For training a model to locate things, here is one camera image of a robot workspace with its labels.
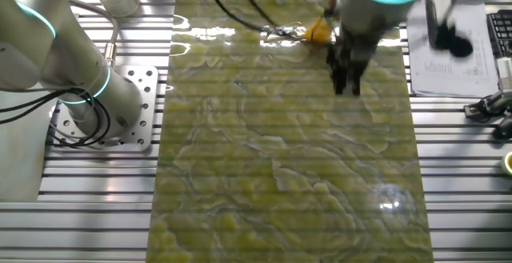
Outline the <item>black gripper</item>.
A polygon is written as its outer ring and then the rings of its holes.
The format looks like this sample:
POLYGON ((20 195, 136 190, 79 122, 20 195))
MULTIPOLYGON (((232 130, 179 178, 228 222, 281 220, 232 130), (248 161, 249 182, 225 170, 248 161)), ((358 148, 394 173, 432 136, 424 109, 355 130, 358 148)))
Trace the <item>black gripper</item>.
POLYGON ((361 79, 379 43, 378 34, 355 34, 344 26, 336 42, 328 48, 327 64, 331 67, 334 93, 342 95, 350 67, 351 90, 355 97, 361 93, 361 79))

